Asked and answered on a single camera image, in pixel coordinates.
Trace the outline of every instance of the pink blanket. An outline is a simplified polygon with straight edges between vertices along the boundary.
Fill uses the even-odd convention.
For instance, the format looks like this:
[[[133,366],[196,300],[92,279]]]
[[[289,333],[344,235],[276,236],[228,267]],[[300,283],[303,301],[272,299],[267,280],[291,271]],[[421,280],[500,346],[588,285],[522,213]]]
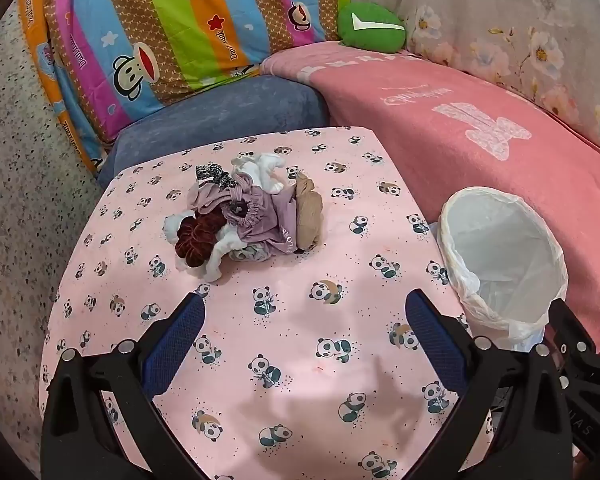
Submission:
[[[314,180],[322,237],[305,254],[225,258],[222,278],[203,283],[179,270],[164,218],[187,209],[196,166],[211,160],[231,170],[246,151],[283,154],[286,171],[276,173],[286,187],[298,171]],[[406,323],[405,296],[421,288],[440,312],[465,322],[433,236],[420,222],[400,228],[407,216],[420,211],[364,128],[247,137],[128,168],[91,215],[58,288],[41,411],[65,349],[93,355],[137,340],[195,290],[205,300],[202,331],[154,404],[208,478],[402,478],[458,398]],[[142,466],[119,400],[104,395],[109,420]],[[488,418],[467,465],[492,435]]]
[[[260,70],[306,83],[335,124],[372,129],[428,221],[467,186],[519,195],[562,245],[567,302],[600,352],[600,151],[535,105],[407,54],[313,44]]]

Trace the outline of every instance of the star print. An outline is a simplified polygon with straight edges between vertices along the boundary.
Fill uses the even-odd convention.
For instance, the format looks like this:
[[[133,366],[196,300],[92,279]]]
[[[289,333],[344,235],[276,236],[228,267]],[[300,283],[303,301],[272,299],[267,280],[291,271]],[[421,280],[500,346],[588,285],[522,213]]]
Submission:
[[[117,34],[114,34],[111,31],[107,32],[103,37],[100,38],[100,41],[102,42],[102,46],[105,47],[107,45],[113,45],[114,43],[116,43],[117,37],[118,37]]]
[[[217,14],[212,17],[206,24],[209,26],[209,30],[216,30],[216,28],[222,29],[222,24],[224,23],[224,18],[221,18]]]

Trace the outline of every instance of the white plastic bag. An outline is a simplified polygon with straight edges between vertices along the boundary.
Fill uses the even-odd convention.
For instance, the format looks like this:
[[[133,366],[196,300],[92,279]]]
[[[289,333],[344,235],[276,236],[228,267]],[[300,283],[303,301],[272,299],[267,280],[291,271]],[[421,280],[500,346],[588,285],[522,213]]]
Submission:
[[[529,351],[542,341],[548,309],[564,300],[562,248],[519,196],[467,187],[442,208],[438,245],[474,336]]]

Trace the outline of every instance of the metal screw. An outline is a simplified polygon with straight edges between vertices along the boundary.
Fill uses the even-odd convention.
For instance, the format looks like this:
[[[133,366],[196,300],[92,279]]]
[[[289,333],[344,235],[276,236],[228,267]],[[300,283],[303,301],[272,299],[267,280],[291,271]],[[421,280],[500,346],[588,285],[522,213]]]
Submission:
[[[62,352],[62,361],[70,361],[75,357],[75,350],[73,348],[68,348],[64,352]]]
[[[122,343],[118,345],[118,352],[121,354],[128,354],[131,352],[136,346],[136,343],[131,341],[131,339],[125,339]]]
[[[538,352],[538,355],[542,357],[547,357],[549,355],[549,349],[547,348],[547,345],[543,345],[542,343],[536,345],[536,352]]]
[[[479,335],[474,339],[474,343],[480,350],[488,350],[491,348],[491,340],[485,336]]]

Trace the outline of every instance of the panda print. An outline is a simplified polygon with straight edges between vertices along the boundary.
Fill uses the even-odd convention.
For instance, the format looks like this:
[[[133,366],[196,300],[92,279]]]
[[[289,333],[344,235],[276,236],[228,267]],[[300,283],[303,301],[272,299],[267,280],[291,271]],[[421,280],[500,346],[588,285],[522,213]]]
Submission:
[[[344,173],[346,169],[347,166],[339,162],[328,162],[324,167],[324,171],[330,171],[331,173]]]
[[[427,411],[429,413],[440,413],[447,406],[449,401],[445,399],[446,391],[440,386],[439,381],[433,381],[422,387],[424,398],[427,399]]]
[[[253,289],[253,299],[256,304],[253,311],[261,316],[266,316],[276,311],[276,306],[273,304],[273,295],[268,286],[261,286]]]
[[[204,300],[209,295],[209,292],[211,292],[211,285],[209,285],[208,283],[200,283],[200,285],[198,285],[198,288],[193,292],[199,295],[200,298]]]
[[[262,386],[270,388],[274,384],[277,384],[282,374],[278,368],[272,366],[268,359],[264,358],[262,354],[258,354],[253,361],[248,365],[249,370],[253,372],[253,376],[257,380],[262,381]]]
[[[385,461],[375,451],[370,451],[358,465],[365,471],[369,471],[374,478],[384,478],[389,476],[396,468],[398,463],[395,460]]]
[[[387,259],[380,256],[380,254],[376,254],[374,259],[369,262],[369,266],[373,267],[375,270],[379,270],[382,276],[387,279],[395,278],[400,270],[400,264],[389,262]]]
[[[353,200],[356,193],[351,188],[342,189],[339,187],[331,188],[332,198],[346,198],[347,200]]]
[[[298,173],[300,173],[300,169],[297,166],[289,166],[286,168],[286,177],[289,180],[295,180],[298,178]]]
[[[366,231],[366,225],[369,223],[369,218],[366,216],[356,216],[353,222],[349,224],[349,231],[353,234],[361,235]]]
[[[142,223],[142,219],[141,218],[135,219],[134,222],[129,227],[129,230],[130,231],[135,231],[136,229],[138,229],[140,227],[141,223]]]
[[[409,350],[418,349],[418,338],[411,327],[406,324],[394,324],[389,332],[389,343],[397,347],[404,346]]]
[[[293,435],[289,428],[285,428],[282,424],[278,424],[273,428],[264,428],[260,431],[258,439],[265,447],[273,447],[276,444],[286,442]]]
[[[110,423],[117,424],[120,416],[118,415],[118,410],[116,409],[116,406],[113,403],[111,397],[107,397],[107,400],[105,400],[104,405],[107,409],[107,415],[109,416]]]
[[[111,301],[109,301],[109,310],[112,311],[116,316],[120,317],[125,311],[125,300],[116,294]]]
[[[107,267],[108,265],[105,262],[99,262],[96,268],[94,269],[94,272],[98,276],[104,276],[105,272],[107,272]]]
[[[156,317],[158,314],[160,314],[160,306],[157,303],[150,303],[142,308],[140,317],[142,321],[147,321],[148,319]]]
[[[393,196],[400,196],[400,188],[395,184],[391,184],[389,182],[381,182],[378,185],[378,189],[383,193],[387,193]]]
[[[337,285],[330,280],[320,280],[312,286],[309,298],[323,301],[324,304],[336,304],[342,298],[342,285]]]
[[[196,339],[194,346],[196,348],[196,352],[198,352],[200,357],[202,357],[202,362],[207,365],[214,363],[216,359],[222,355],[222,351],[215,346],[212,346],[211,341],[209,341],[206,335]]]
[[[414,233],[421,235],[429,232],[429,226],[420,217],[420,215],[409,215],[407,216],[407,221],[411,224]]]
[[[358,418],[360,410],[365,407],[365,402],[365,394],[349,394],[347,400],[345,400],[338,408],[338,416],[344,422],[353,422]]]
[[[318,339],[318,347],[315,352],[316,357],[335,357],[337,361],[346,363],[351,354],[351,343],[346,339],[332,341],[331,339]]]
[[[86,330],[80,335],[80,348],[86,348],[91,339],[91,334]]]
[[[149,272],[153,273],[154,278],[160,278],[164,276],[167,271],[167,266],[162,262],[160,256],[156,254],[149,262]]]
[[[167,196],[165,197],[167,200],[176,200],[177,197],[179,197],[182,194],[182,192],[179,189],[172,189],[170,192],[167,193]]]
[[[446,269],[440,264],[430,260],[425,270],[432,276],[432,282],[439,281],[442,285],[449,284],[449,276],[446,273]]]
[[[92,312],[96,307],[96,299],[88,294],[87,299],[84,300],[84,306],[89,309],[89,312]]]
[[[193,416],[191,425],[199,434],[204,434],[204,436],[211,440],[211,442],[218,440],[222,434],[222,426],[220,426],[220,422],[213,415],[209,415],[202,410],[199,410]]]
[[[469,330],[469,323],[466,320],[466,316],[464,315],[464,312],[462,314],[460,314],[460,316],[457,316],[456,319],[458,320],[458,323],[460,323],[462,325],[462,328],[464,328],[465,330]]]
[[[374,155],[371,152],[366,152],[364,155],[362,155],[362,158],[368,160],[372,164],[380,164],[382,162],[382,157],[380,155]]]
[[[138,259],[138,254],[134,251],[133,247],[129,247],[125,251],[125,262],[127,265],[133,264]]]

